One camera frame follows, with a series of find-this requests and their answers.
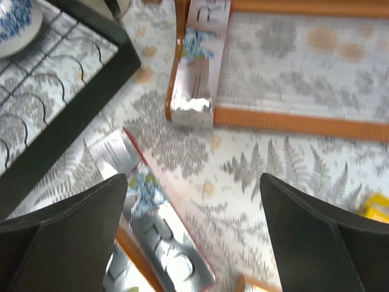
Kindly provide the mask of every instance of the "yellow object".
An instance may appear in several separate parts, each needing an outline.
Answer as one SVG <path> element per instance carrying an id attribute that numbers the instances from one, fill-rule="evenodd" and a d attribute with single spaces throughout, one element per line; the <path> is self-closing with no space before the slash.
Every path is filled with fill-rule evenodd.
<path id="1" fill-rule="evenodd" d="M 359 215 L 383 223 L 389 223 L 389 199 L 381 193 L 376 193 L 363 205 Z"/>

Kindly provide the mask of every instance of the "silver foil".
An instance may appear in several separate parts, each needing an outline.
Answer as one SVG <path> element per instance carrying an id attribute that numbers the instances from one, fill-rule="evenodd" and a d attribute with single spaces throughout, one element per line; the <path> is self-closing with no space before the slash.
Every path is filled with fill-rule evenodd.
<path id="1" fill-rule="evenodd" d="M 208 60 L 189 68 L 178 66 L 170 102 L 171 121 L 175 125 L 213 127 L 213 103 L 208 89 Z"/>
<path id="2" fill-rule="evenodd" d="M 215 275 L 126 133 L 116 130 L 89 151 L 104 179 L 127 175 L 123 216 L 164 290 L 199 292 L 211 285 Z"/>
<path id="3" fill-rule="evenodd" d="M 190 3 L 170 102 L 175 125 L 212 129 L 229 15 L 227 0 Z"/>

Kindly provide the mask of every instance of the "white ceramic plate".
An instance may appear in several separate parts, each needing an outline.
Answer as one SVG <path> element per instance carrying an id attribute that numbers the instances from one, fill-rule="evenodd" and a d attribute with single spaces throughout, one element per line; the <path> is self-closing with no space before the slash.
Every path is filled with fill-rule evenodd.
<path id="1" fill-rule="evenodd" d="M 0 58 L 25 48 L 38 34 L 42 18 L 35 0 L 0 0 Z"/>

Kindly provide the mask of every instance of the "tiled surface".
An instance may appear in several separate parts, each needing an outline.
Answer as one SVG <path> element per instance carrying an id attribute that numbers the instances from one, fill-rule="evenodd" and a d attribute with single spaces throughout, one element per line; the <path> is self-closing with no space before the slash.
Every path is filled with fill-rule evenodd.
<path id="1" fill-rule="evenodd" d="M 0 147 L 0 175 L 117 51 L 69 15 L 39 2 L 44 16 L 38 36 L 0 61 L 0 141 L 7 145 Z"/>

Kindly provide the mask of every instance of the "wooden frame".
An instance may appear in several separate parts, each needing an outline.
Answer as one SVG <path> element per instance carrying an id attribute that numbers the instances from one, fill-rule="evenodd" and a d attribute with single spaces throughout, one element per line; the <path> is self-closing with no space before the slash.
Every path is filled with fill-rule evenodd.
<path id="1" fill-rule="evenodd" d="M 155 275 L 148 259 L 135 243 L 135 240 L 133 240 L 120 226 L 117 229 L 115 239 L 154 290 L 156 292 L 164 292 L 164 289 Z"/>
<path id="2" fill-rule="evenodd" d="M 245 292 L 247 285 L 251 285 L 259 289 L 261 292 L 281 292 L 281 290 L 263 284 L 254 278 L 243 276 L 242 274 L 240 274 L 238 277 L 238 281 L 235 286 L 235 292 Z"/>
<path id="3" fill-rule="evenodd" d="M 176 4 L 177 42 L 165 103 L 165 115 L 171 120 L 170 102 L 182 52 L 185 23 L 190 0 Z M 389 18 L 387 0 L 232 0 L 233 12 L 287 13 L 320 16 Z M 389 125 L 342 119 L 248 111 L 215 106 L 215 125 L 239 126 L 261 130 L 294 131 L 324 136 L 389 142 Z"/>

